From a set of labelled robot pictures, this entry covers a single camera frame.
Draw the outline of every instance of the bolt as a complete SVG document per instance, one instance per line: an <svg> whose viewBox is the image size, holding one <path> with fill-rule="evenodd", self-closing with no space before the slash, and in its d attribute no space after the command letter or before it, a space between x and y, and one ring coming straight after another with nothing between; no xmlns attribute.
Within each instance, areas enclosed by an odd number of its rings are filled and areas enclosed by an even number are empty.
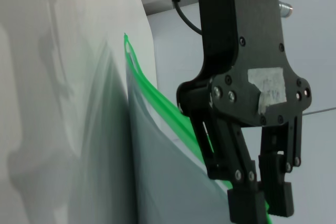
<svg viewBox="0 0 336 224"><path fill-rule="evenodd" d="M219 87L214 87L214 91L215 91L215 98L219 99L222 97L222 91Z"/></svg>
<svg viewBox="0 0 336 224"><path fill-rule="evenodd" d="M241 172L240 172L240 170L237 170L237 171L236 171L235 176L236 176L236 180L237 180L237 181L240 181L240 180L241 180Z"/></svg>
<svg viewBox="0 0 336 224"><path fill-rule="evenodd" d="M298 91L297 93L296 93L296 99L298 99L298 101L301 101L301 93Z"/></svg>
<svg viewBox="0 0 336 224"><path fill-rule="evenodd" d="M248 179L249 179L250 181L253 181L254 178L255 178L254 173L251 171L251 172L248 174Z"/></svg>
<svg viewBox="0 0 336 224"><path fill-rule="evenodd" d="M280 52L283 52L285 50L285 46L282 43L280 43L279 45L279 50Z"/></svg>
<svg viewBox="0 0 336 224"><path fill-rule="evenodd" d="M260 123L261 123L262 125L266 125L266 118L265 118L264 116L261 117L261 119L260 119Z"/></svg>
<svg viewBox="0 0 336 224"><path fill-rule="evenodd" d="M291 165L289 163L286 164L286 171L290 172L290 170L292 169Z"/></svg>
<svg viewBox="0 0 336 224"><path fill-rule="evenodd" d="M300 159L298 157L295 158L295 166L300 166Z"/></svg>
<svg viewBox="0 0 336 224"><path fill-rule="evenodd" d="M241 46L245 47L245 45L246 45L245 38L244 37L240 37L239 43L240 43Z"/></svg>
<svg viewBox="0 0 336 224"><path fill-rule="evenodd" d="M231 79L231 76L229 76L229 75L227 75L226 77L225 77L225 83L227 84L227 85L231 85L231 83L232 83L232 79Z"/></svg>
<svg viewBox="0 0 336 224"><path fill-rule="evenodd" d="M229 101L232 103L236 101L236 95L233 91L229 91Z"/></svg>
<svg viewBox="0 0 336 224"><path fill-rule="evenodd" d="M278 123L283 124L283 120L284 118L282 117L282 115L278 116Z"/></svg>
<svg viewBox="0 0 336 224"><path fill-rule="evenodd" d="M305 96L306 97L310 97L310 91L309 91L309 89L305 89L305 91L304 91L305 93Z"/></svg>

